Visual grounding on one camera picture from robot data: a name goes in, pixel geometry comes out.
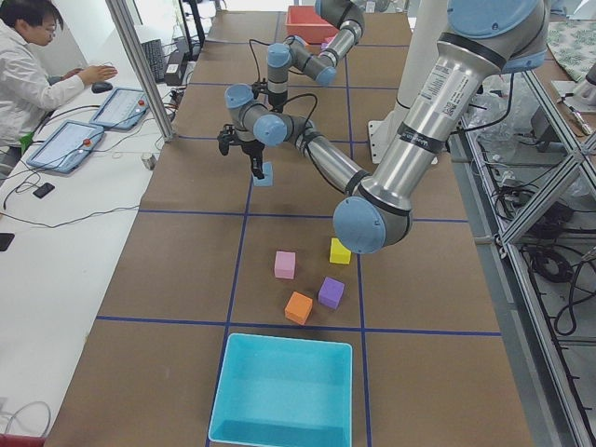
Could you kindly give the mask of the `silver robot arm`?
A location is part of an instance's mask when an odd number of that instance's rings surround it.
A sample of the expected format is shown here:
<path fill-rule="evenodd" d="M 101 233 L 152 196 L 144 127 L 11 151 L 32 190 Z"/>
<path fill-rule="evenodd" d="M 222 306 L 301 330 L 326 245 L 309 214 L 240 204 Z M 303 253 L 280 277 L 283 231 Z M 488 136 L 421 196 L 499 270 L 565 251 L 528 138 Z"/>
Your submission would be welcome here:
<path fill-rule="evenodd" d="M 332 42 L 318 55 L 311 54 L 297 36 L 271 45 L 266 80 L 226 90 L 231 121 L 219 134 L 219 149 L 227 153 L 231 146 L 239 146 L 250 158 L 252 174 L 262 178 L 265 147 L 293 144 L 344 195 L 333 214 L 341 243 L 355 253 L 374 253 L 408 234 L 413 189 L 481 83 L 492 75 L 528 71 L 542 64 L 550 4 L 422 3 L 410 50 L 424 65 L 425 81 L 405 117 L 392 125 L 387 149 L 374 172 L 338 151 L 310 119 L 283 113 L 290 69 L 327 86 L 339 61 L 364 34 L 364 14 L 351 1 L 319 1 L 315 10 L 336 29 Z"/>
<path fill-rule="evenodd" d="M 306 41 L 296 34 L 287 36 L 280 43 L 269 44 L 267 74 L 251 85 L 253 97 L 257 99 L 264 94 L 276 112 L 282 112 L 288 101 L 290 71 L 327 87 L 336 77 L 339 62 L 364 34 L 364 13 L 351 1 L 317 1 L 315 12 L 337 31 L 330 44 L 317 54 L 311 52 Z"/>

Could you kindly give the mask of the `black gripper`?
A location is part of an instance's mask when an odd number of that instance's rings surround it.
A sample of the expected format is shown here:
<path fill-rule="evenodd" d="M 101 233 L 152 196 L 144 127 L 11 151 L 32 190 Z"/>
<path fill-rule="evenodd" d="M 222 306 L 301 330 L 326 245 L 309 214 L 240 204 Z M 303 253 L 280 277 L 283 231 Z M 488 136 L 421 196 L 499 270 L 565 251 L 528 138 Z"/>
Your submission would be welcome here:
<path fill-rule="evenodd" d="M 282 111 L 288 100 L 288 85 L 286 82 L 276 83 L 262 79 L 252 83 L 251 90 L 254 99 L 257 99 L 260 94 L 264 94 L 273 111 Z"/>
<path fill-rule="evenodd" d="M 263 151 L 264 144 L 251 134 L 241 136 L 233 124 L 224 124 L 217 137 L 218 148 L 223 156 L 227 156 L 231 146 L 239 146 L 241 151 L 251 159 L 251 173 L 256 180 L 264 179 Z"/>

